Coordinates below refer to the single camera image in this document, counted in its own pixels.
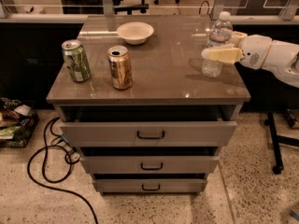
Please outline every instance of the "clear plastic bottle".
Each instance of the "clear plastic bottle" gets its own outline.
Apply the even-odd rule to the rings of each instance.
[[[229,42],[233,33],[233,25],[230,22],[231,14],[227,11],[221,12],[219,18],[213,24],[207,45],[219,47]],[[204,60],[202,72],[206,77],[217,77],[221,73],[222,63],[217,61]]]

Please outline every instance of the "white bowl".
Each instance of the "white bowl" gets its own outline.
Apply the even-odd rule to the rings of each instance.
[[[117,34],[131,45],[144,43],[153,34],[152,26],[144,22],[129,22],[120,26]]]

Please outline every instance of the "soda can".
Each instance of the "soda can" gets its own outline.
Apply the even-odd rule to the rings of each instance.
[[[68,40],[62,44],[64,62],[69,74],[76,82],[91,77],[91,69],[87,61],[85,49],[78,40]]]
[[[132,69],[128,49],[115,46],[108,50],[112,84],[115,89],[125,90],[132,86]]]

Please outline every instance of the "black metal stand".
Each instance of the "black metal stand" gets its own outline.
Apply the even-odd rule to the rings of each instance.
[[[290,137],[286,137],[286,136],[278,135],[277,129],[275,126],[275,122],[273,119],[273,114],[271,112],[268,112],[267,117],[268,117],[268,119],[264,122],[264,124],[270,127],[270,133],[271,133],[271,138],[272,138],[272,143],[273,143],[273,150],[274,150],[274,155],[275,155],[275,159],[276,159],[276,163],[277,163],[277,165],[274,166],[272,170],[275,175],[279,175],[279,174],[281,174],[281,171],[283,170],[283,162],[282,162],[282,158],[281,158],[279,143],[299,147],[299,140],[290,138]]]

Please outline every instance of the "drawer handle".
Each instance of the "drawer handle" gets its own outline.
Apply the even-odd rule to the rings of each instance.
[[[146,170],[146,171],[161,170],[161,169],[163,169],[163,163],[162,163],[162,162],[160,163],[160,167],[156,167],[156,168],[146,168],[146,167],[143,165],[143,162],[141,162],[141,169],[142,169],[142,170]]]
[[[157,191],[157,190],[160,190],[160,184],[158,185],[158,188],[157,188],[157,189],[146,189],[146,188],[144,188],[144,185],[142,184],[142,189],[143,189],[144,191]]]
[[[165,132],[162,132],[162,135],[159,137],[144,137],[140,135],[140,131],[137,131],[137,137],[139,139],[150,139],[150,140],[157,140],[157,139],[164,139],[165,137]]]

